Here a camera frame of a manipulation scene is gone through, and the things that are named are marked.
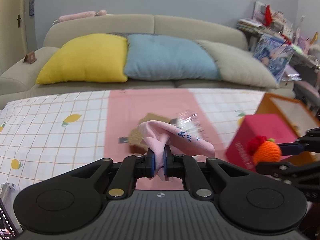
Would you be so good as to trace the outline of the pink cloth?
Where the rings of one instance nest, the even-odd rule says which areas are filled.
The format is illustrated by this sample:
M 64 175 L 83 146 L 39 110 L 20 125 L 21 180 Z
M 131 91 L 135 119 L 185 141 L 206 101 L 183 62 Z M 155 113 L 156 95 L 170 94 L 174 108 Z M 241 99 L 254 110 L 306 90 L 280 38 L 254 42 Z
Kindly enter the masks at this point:
M 140 124 L 139 130 L 143 134 L 144 144 L 155 154 L 155 172 L 162 181 L 166 181 L 163 168 L 165 145 L 170 146 L 173 154 L 215 157 L 215 148 L 210 142 L 172 124 L 147 121 Z

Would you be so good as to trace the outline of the pink plush on sofa back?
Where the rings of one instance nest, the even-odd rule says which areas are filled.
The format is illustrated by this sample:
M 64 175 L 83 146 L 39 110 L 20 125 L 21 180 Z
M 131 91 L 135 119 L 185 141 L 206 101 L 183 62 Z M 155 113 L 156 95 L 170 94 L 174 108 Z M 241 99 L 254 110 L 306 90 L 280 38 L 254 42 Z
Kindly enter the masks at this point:
M 95 16 L 105 16 L 107 15 L 106 10 L 100 10 L 98 12 L 95 11 L 85 11 L 85 12 L 79 12 L 77 14 L 69 14 L 69 15 L 63 15 L 60 16 L 57 20 L 55 20 L 54 23 L 61 23 L 71 20 L 77 20 L 81 18 L 88 18 L 88 17 L 95 17 Z

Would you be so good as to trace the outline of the blue pillow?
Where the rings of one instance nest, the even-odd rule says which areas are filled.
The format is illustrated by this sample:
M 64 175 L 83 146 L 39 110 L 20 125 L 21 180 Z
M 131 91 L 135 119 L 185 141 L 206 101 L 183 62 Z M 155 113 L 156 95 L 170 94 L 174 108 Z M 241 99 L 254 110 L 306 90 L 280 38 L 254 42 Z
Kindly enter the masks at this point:
M 124 74 L 144 81 L 221 80 L 214 60 L 197 43 L 165 35 L 132 34 Z

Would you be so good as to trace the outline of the beige sofa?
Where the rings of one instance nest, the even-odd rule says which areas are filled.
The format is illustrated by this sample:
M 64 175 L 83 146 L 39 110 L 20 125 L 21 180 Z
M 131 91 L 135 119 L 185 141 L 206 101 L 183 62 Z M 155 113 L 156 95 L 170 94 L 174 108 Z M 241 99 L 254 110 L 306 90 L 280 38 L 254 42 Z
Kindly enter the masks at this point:
M 17 61 L 1 75 L 1 108 L 7 103 L 35 96 L 91 92 L 112 89 L 149 88 L 234 88 L 262 90 L 294 98 L 293 82 L 281 82 L 278 88 L 260 88 L 214 80 L 166 80 L 142 81 L 128 79 L 125 83 L 63 82 L 38 85 L 36 78 L 51 56 L 73 38 L 105 33 L 128 37 L 130 34 L 156 34 L 189 40 L 206 40 L 224 43 L 248 50 L 248 42 L 243 32 L 224 25 L 191 18 L 163 15 L 106 15 L 81 18 L 53 25 L 45 36 L 43 46 L 35 51 L 37 61 L 33 64 Z

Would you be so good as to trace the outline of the beige pillow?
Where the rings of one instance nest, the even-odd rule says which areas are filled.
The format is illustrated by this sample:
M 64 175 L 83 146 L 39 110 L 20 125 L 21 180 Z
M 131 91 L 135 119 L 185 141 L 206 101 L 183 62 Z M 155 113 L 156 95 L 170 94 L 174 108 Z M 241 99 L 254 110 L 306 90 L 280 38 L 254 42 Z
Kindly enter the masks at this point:
M 223 81 L 260 88 L 278 88 L 273 74 L 248 51 L 219 42 L 196 43 L 214 60 Z

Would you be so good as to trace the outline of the yellow pillow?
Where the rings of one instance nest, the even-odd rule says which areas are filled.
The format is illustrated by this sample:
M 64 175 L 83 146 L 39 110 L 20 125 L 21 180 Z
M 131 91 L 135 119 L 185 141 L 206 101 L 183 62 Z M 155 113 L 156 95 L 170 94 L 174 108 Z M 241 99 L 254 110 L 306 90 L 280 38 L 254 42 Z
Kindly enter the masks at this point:
M 90 34 L 65 43 L 43 66 L 38 85 L 60 82 L 123 83 L 127 39 L 111 34 Z

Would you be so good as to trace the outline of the white plastic device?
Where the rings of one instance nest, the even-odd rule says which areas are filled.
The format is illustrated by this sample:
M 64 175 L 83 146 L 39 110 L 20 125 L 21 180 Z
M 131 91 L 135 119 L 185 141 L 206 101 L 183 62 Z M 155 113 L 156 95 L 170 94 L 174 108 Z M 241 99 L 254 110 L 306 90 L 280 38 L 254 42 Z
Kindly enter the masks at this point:
M 8 213 L 13 212 L 13 204 L 16 196 L 21 191 L 20 187 L 13 183 L 1 184 L 1 201 Z

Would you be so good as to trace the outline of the brown plush toy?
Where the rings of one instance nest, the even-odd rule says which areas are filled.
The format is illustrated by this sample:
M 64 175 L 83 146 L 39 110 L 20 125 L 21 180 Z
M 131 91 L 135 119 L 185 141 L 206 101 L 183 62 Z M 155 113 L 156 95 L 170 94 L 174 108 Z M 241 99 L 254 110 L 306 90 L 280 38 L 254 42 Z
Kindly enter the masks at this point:
M 148 151 L 148 146 L 143 142 L 143 134 L 139 130 L 140 124 L 147 121 L 162 121 L 165 123 L 169 123 L 170 119 L 154 113 L 147 113 L 146 116 L 140 119 L 138 122 L 138 126 L 134 128 L 127 137 L 129 141 L 128 144 L 130 153 L 132 154 L 145 154 Z

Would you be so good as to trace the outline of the clear plastic wrapper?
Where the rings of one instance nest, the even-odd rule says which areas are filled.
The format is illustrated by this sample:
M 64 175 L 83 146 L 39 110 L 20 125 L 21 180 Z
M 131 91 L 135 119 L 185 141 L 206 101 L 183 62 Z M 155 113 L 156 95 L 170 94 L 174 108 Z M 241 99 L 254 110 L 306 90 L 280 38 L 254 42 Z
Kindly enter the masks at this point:
M 177 113 L 169 122 L 170 124 L 181 128 L 202 139 L 206 138 L 206 133 L 201 125 L 199 115 L 194 111 L 184 111 Z

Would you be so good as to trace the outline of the blue anime picture board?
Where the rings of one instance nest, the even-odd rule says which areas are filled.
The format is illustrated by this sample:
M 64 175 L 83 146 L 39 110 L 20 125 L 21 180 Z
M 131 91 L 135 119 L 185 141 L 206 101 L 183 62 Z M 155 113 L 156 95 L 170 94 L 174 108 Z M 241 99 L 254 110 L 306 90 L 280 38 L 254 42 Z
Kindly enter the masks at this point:
M 280 83 L 294 53 L 292 46 L 284 40 L 264 34 L 257 43 L 253 57 L 272 73 L 277 83 Z

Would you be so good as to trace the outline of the lemon pattern pink tablecloth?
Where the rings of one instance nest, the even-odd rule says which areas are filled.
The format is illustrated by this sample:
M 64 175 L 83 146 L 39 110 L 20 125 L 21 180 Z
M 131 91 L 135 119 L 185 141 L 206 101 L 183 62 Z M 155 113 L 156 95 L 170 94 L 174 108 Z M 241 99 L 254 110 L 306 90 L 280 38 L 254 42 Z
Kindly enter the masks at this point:
M 20 188 L 103 157 L 130 153 L 124 139 L 147 114 L 168 119 L 195 113 L 200 135 L 223 159 L 241 116 L 264 93 L 242 89 L 128 89 L 11 100 L 1 110 L 1 183 Z

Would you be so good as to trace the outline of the red box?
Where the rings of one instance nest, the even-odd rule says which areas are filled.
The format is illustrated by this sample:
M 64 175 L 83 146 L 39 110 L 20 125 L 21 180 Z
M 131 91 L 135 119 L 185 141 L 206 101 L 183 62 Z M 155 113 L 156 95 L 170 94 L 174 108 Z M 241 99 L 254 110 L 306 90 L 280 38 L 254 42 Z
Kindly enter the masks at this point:
M 250 139 L 257 136 L 258 116 L 247 115 L 244 116 L 240 128 L 234 136 L 230 146 L 225 152 L 226 159 L 229 163 L 245 168 L 250 171 L 255 171 L 255 166 L 252 157 L 247 153 L 247 143 Z M 282 155 L 280 160 L 289 157 L 289 155 Z

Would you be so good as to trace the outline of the stack of books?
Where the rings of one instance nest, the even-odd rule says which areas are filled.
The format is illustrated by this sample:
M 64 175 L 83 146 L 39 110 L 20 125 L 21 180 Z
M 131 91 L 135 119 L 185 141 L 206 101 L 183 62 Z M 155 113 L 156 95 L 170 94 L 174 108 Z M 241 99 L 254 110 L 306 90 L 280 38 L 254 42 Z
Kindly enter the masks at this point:
M 263 24 L 250 18 L 238 20 L 236 28 L 248 33 L 256 33 L 264 28 Z

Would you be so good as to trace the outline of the orange cardboard box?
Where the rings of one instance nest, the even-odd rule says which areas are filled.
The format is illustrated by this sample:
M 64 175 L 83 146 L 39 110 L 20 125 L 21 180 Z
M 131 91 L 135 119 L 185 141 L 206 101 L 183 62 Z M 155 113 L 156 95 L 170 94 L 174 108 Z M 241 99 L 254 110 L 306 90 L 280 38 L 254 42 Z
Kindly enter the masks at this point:
M 301 101 L 266 93 L 256 110 L 257 135 L 274 139 L 276 143 L 292 143 L 313 128 L 319 120 Z

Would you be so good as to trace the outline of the brown phone stand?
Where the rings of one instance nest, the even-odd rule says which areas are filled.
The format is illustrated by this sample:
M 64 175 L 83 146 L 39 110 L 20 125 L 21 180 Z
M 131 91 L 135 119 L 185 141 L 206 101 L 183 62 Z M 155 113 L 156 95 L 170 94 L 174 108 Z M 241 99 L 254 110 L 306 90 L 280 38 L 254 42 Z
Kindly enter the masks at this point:
M 31 51 L 28 54 L 26 54 L 23 60 L 23 62 L 27 64 L 33 64 L 35 61 L 37 61 L 35 51 Z

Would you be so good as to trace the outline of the orange crochet fruit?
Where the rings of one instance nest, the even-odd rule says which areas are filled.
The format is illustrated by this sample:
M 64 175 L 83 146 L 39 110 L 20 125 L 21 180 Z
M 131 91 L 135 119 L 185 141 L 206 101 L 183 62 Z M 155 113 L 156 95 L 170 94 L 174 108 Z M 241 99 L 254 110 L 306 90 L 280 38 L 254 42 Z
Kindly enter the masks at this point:
M 247 143 L 247 153 L 252 157 L 254 165 L 259 163 L 279 162 L 282 156 L 281 149 L 274 139 L 257 135 Z

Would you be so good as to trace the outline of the cluttered desk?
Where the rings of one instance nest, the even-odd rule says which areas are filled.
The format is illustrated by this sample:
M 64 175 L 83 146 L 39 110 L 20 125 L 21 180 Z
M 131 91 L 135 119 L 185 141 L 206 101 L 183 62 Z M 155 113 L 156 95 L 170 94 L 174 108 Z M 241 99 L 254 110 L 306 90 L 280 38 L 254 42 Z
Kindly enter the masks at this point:
M 262 23 L 264 26 L 263 29 L 256 33 L 248 33 L 241 30 L 247 38 L 249 50 L 255 50 L 258 40 L 263 34 L 277 36 L 290 41 L 295 50 L 290 65 L 301 70 L 300 77 L 303 81 L 319 89 L 319 76 L 317 75 L 319 73 L 319 63 L 317 59 L 313 59 L 312 56 L 309 55 L 310 47 L 308 41 L 303 40 L 301 35 L 296 39 L 296 31 L 293 29 L 293 24 L 284 17 L 281 11 L 269 9 L 272 22 L 267 27 L 265 25 L 265 14 L 266 9 L 269 7 L 269 5 L 260 1 L 256 1 L 254 4 L 252 19 Z

